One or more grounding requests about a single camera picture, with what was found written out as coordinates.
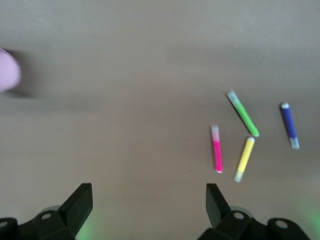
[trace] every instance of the lilac bowl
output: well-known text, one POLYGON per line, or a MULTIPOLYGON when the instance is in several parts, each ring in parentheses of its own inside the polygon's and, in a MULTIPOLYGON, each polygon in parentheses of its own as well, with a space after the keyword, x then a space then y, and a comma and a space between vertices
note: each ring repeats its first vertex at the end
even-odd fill
POLYGON ((14 89, 21 81, 21 68, 14 57, 0 48, 0 93, 14 89))

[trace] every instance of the gray background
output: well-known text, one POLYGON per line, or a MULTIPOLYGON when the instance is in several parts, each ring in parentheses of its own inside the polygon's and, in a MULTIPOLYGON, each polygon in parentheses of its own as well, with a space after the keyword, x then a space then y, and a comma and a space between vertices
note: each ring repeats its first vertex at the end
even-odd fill
POLYGON ((319 37, 311 0, 2 0, 0 47, 23 79, 0 96, 0 216, 23 223, 90 182, 79 240, 195 240, 217 183, 258 221, 288 218, 320 239, 319 37), (249 133, 231 89, 260 131, 242 183, 249 133))

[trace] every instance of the blue marker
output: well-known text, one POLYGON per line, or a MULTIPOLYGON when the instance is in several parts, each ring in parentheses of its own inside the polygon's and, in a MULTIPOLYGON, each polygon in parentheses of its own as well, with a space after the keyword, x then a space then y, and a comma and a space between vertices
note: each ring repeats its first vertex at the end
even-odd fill
POLYGON ((293 149, 299 149, 300 146, 299 146, 294 118, 292 117, 290 106, 287 102, 285 102, 281 104, 281 108, 282 108, 282 113, 283 113, 284 121, 286 124, 286 128, 288 130, 289 138, 291 141, 291 146, 293 149))

